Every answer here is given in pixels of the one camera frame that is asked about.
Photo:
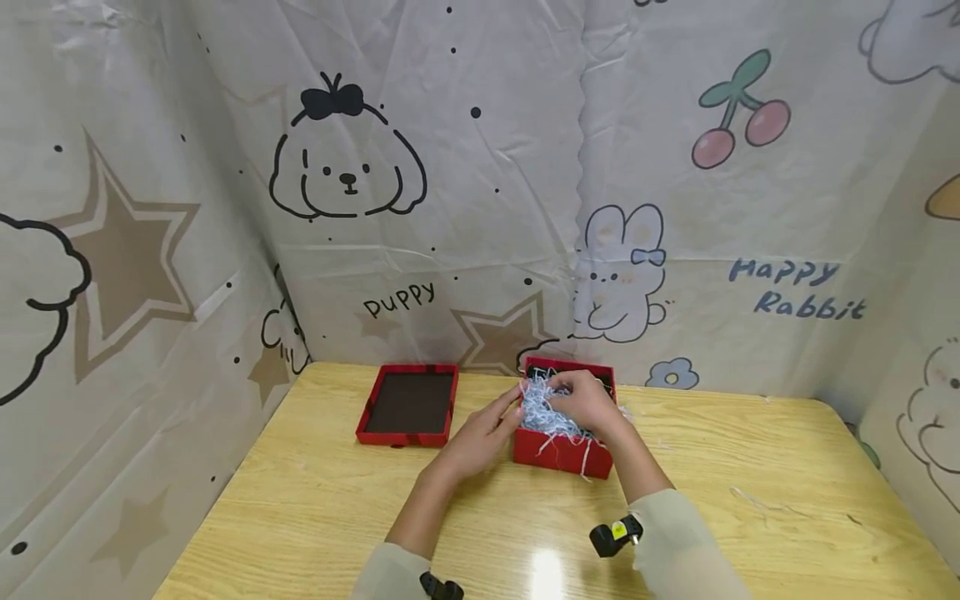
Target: left hand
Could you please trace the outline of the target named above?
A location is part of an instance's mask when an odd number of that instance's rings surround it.
[[[442,470],[458,483],[489,467],[523,420],[523,409],[519,405],[511,408],[519,398],[520,386],[515,385],[484,408],[471,413],[430,467]]]

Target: cloth backdrop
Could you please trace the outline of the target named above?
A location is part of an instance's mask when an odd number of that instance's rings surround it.
[[[151,597],[313,360],[532,353],[831,403],[960,571],[957,2],[2,6],[0,598]]]

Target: blue bow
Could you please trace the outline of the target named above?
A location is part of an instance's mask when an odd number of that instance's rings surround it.
[[[663,250],[641,250],[640,248],[635,248],[633,252],[630,253],[630,262],[638,265],[642,262],[650,261],[650,264],[656,267],[662,267],[663,263],[666,262],[666,252]]]

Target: light green sleeve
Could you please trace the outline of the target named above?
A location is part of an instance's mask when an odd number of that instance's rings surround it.
[[[381,543],[371,552],[353,585],[349,600],[424,600],[420,576],[430,561],[392,543]]]
[[[724,557],[693,503],[676,490],[630,505],[643,526],[634,569],[657,600],[745,600],[750,591]]]

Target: red box lid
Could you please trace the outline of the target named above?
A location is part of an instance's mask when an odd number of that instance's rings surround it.
[[[364,406],[360,444],[442,447],[449,440],[456,365],[383,365]]]

